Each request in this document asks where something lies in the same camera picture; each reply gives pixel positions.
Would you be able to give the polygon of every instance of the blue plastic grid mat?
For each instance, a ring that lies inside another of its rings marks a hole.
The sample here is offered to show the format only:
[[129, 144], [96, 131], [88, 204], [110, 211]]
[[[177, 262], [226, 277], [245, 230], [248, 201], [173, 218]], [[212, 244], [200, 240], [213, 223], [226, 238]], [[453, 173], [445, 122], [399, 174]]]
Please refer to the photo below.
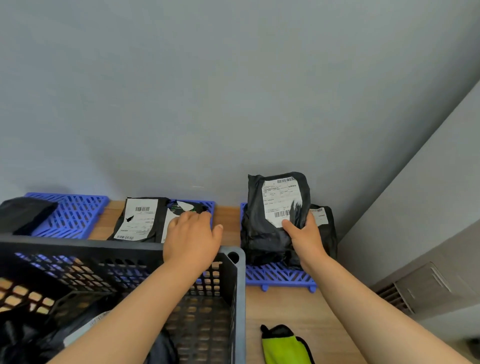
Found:
[[198, 204], [204, 204], [208, 208], [208, 212], [212, 214], [212, 218], [210, 219], [210, 227], [213, 226], [213, 213], [215, 211], [215, 201], [203, 201], [203, 200], [183, 200], [181, 198], [171, 198], [172, 201], [182, 201], [182, 202], [196, 202]]
[[[240, 205], [240, 229], [245, 205]], [[247, 265], [245, 276], [247, 286], [260, 286], [264, 292], [269, 286], [306, 287], [311, 293], [317, 288], [313, 278], [303, 270], [289, 269], [283, 263], [270, 263], [260, 267]]]
[[103, 209], [110, 202], [107, 196], [86, 194], [29, 192], [25, 196], [58, 202], [57, 209], [32, 232], [32, 236], [51, 238], [88, 238]]

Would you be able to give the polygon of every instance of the neon green cloth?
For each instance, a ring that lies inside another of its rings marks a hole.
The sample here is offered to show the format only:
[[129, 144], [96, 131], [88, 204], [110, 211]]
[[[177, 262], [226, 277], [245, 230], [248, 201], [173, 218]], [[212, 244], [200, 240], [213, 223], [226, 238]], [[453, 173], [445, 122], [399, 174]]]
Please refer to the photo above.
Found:
[[311, 364], [305, 346], [295, 336], [262, 339], [266, 364]]

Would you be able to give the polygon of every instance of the gray crate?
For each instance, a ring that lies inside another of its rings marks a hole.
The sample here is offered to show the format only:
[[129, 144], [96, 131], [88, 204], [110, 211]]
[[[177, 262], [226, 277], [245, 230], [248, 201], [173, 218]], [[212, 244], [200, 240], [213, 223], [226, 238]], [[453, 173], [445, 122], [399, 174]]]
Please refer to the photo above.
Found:
[[[163, 263], [163, 245], [0, 235], [0, 310], [29, 301], [63, 323], [131, 292]], [[222, 246], [167, 320], [181, 363], [245, 363], [245, 254]]]

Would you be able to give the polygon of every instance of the vent grille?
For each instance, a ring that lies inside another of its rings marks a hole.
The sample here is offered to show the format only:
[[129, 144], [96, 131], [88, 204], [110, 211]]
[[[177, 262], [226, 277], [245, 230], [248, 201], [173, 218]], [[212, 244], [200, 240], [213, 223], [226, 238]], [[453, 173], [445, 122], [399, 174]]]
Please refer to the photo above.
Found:
[[394, 283], [382, 288], [381, 290], [378, 290], [375, 293], [378, 294], [385, 301], [387, 301], [389, 304], [398, 308], [404, 314], [411, 315], [414, 313], [410, 306], [407, 304], [407, 302], [403, 299], [402, 295], [400, 294]]

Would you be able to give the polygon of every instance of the wooden floor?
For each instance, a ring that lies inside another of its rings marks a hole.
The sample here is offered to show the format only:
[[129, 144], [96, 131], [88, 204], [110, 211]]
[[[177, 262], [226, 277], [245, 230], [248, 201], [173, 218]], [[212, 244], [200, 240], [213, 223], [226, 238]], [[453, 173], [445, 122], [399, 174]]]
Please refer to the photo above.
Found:
[[[105, 240], [123, 209], [123, 201], [112, 201], [105, 208], [90, 239]], [[214, 224], [224, 227], [222, 245], [240, 246], [240, 208], [217, 206]], [[306, 288], [259, 287], [246, 289], [247, 362], [264, 363], [260, 325], [290, 327], [304, 338], [317, 364], [364, 364], [355, 344], [332, 313], [322, 294]]]

